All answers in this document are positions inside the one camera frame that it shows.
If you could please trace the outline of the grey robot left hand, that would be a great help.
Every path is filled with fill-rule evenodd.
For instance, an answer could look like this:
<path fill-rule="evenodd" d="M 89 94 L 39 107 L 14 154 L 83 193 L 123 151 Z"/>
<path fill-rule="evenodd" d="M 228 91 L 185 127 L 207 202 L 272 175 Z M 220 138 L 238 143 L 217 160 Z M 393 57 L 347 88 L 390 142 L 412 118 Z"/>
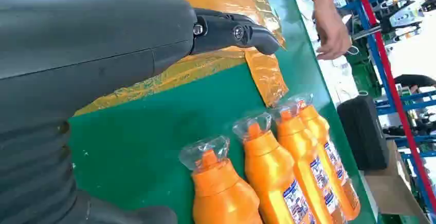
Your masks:
<path fill-rule="evenodd" d="M 186 0 L 1 0 L 1 223 L 177 223 L 77 189 L 68 119 L 188 55 L 280 44 L 245 15 Z"/>

